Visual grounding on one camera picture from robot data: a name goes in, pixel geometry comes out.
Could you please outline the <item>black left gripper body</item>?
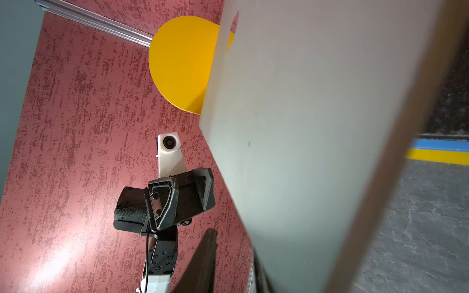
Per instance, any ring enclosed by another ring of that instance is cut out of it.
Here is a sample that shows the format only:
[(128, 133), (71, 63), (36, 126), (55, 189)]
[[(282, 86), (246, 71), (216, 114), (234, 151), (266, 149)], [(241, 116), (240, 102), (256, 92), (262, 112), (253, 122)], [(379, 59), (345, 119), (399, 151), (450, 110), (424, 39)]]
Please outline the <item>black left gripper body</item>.
[[(193, 217), (210, 210), (216, 205), (214, 176), (209, 168), (198, 168), (174, 175), (178, 183), (178, 205), (176, 225), (189, 225)], [(137, 234), (150, 233), (147, 212), (147, 187), (144, 189), (125, 187), (114, 210), (114, 228)]]

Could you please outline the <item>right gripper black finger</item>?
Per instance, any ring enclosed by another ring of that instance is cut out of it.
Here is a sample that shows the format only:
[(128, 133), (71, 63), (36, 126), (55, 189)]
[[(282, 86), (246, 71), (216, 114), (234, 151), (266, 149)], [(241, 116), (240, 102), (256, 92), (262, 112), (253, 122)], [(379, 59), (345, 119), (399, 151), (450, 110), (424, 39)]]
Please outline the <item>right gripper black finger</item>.
[(172, 293), (213, 293), (216, 252), (217, 231), (209, 228)]

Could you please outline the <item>silver laptop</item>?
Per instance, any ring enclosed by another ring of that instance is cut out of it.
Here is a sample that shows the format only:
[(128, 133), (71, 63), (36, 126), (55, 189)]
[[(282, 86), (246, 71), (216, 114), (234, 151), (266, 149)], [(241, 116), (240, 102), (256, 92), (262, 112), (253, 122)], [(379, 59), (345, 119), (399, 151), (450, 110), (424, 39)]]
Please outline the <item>silver laptop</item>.
[(226, 1), (199, 126), (275, 293), (344, 293), (467, 1)]

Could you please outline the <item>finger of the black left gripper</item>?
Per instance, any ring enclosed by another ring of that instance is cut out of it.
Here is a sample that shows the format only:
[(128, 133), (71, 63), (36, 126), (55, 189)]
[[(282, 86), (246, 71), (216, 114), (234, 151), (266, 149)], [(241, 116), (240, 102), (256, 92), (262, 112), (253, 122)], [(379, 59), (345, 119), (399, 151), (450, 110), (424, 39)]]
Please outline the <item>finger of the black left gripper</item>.
[(150, 181), (147, 185), (147, 212), (152, 232), (176, 225), (178, 183), (175, 177)]

